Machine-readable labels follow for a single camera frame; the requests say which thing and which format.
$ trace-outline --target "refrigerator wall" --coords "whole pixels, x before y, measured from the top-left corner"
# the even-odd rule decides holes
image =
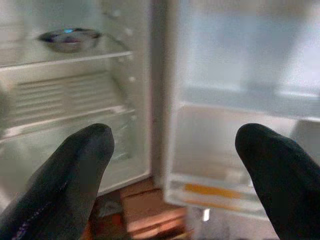
[[[0,8],[10,16],[0,13],[0,31],[11,36],[0,36],[0,211],[67,136],[93,123],[115,139],[99,195],[148,177],[149,1],[1,0]],[[65,28],[103,37],[77,53],[37,40]]]
[[[266,219],[237,155],[260,123],[320,164],[320,5],[314,1],[169,3],[165,198]]]

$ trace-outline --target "steel bowl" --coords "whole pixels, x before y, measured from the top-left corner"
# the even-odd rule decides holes
[[[97,46],[102,34],[92,29],[70,28],[39,36],[48,48],[59,53],[77,53]]]

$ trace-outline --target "refrigerator shelf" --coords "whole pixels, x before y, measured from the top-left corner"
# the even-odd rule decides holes
[[[228,189],[233,191],[238,191],[245,194],[256,195],[255,189],[245,184],[240,183],[229,183],[224,180],[217,180],[210,177],[196,176],[194,174],[185,174],[185,173],[172,173],[169,176],[170,181],[180,182],[184,184],[195,184],[202,185],[207,187],[218,187],[222,189]]]
[[[250,211],[250,210],[245,210],[245,209],[237,209],[236,207],[231,207],[231,206],[220,206],[220,204],[213,202],[212,200],[210,201],[201,201],[200,196],[194,196],[195,200],[192,200],[188,198],[189,195],[181,193],[177,190],[170,190],[169,196],[165,199],[168,203],[178,205],[178,206],[188,206],[188,207],[193,207],[193,208],[199,208],[199,209],[208,209],[208,208],[215,208],[217,211],[226,211],[232,215],[237,215],[237,216],[244,216],[244,217],[250,217],[254,219],[259,219],[263,221],[268,221],[268,216],[263,209],[263,206],[261,203],[256,202],[255,205],[258,206],[260,205],[261,208],[260,210],[256,211]]]
[[[4,138],[98,113],[112,115],[134,111],[125,104],[108,72],[17,82],[9,97]]]
[[[106,35],[101,38],[95,48],[83,52],[54,52],[37,39],[26,39],[19,42],[18,50],[11,47],[10,51],[6,53],[6,57],[10,61],[0,61],[0,71],[123,57],[132,54],[119,41],[115,41]]]
[[[190,108],[227,109],[269,116],[320,122],[318,96],[187,87],[182,105]]]
[[[1,197],[6,196],[8,201],[0,202],[0,213],[68,136],[94,123],[110,126],[115,142],[99,194],[112,191],[145,174],[143,159],[136,156],[136,115],[133,110],[114,114],[102,111],[51,122],[43,125],[42,129],[37,126],[37,130],[28,129],[29,132],[1,141]]]

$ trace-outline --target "door shelf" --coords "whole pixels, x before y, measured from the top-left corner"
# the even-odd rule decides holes
[[[0,62],[0,71],[107,59],[132,54],[123,44],[106,35],[101,38],[95,48],[75,53],[54,52],[37,39],[26,39],[19,42],[18,45],[9,47],[8,49],[0,49],[0,56],[3,55],[3,59],[6,57],[10,59],[7,63],[3,60]]]
[[[8,93],[3,139],[97,114],[133,112],[108,72],[16,82]]]
[[[213,188],[222,188],[222,189],[241,192],[244,194],[256,195],[255,189],[249,185],[249,182],[247,185],[240,184],[240,183],[230,183],[224,180],[218,180],[210,177],[196,176],[196,175],[185,174],[185,173],[172,173],[169,175],[169,179],[172,182],[201,185],[201,186],[213,187]]]
[[[320,97],[266,94],[249,90],[187,87],[181,104],[194,108],[230,109],[281,118],[320,122]]]
[[[182,206],[218,208],[233,214],[268,219],[253,187],[223,180],[173,173],[166,200]]]

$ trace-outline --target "glass shelf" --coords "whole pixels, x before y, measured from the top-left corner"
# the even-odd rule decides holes
[[[128,56],[132,52],[121,43],[104,35],[98,46],[87,51],[75,53],[54,52],[37,39],[28,39],[19,44],[0,48],[0,57],[9,59],[0,62],[0,71],[12,68],[27,68],[29,66],[46,66],[65,64],[95,59]]]
[[[269,116],[320,122],[320,98],[287,94],[269,94],[250,90],[187,87],[182,105],[206,109],[230,109]]]
[[[9,93],[2,140],[50,129],[96,114],[134,111],[106,71],[49,80],[17,82]]]

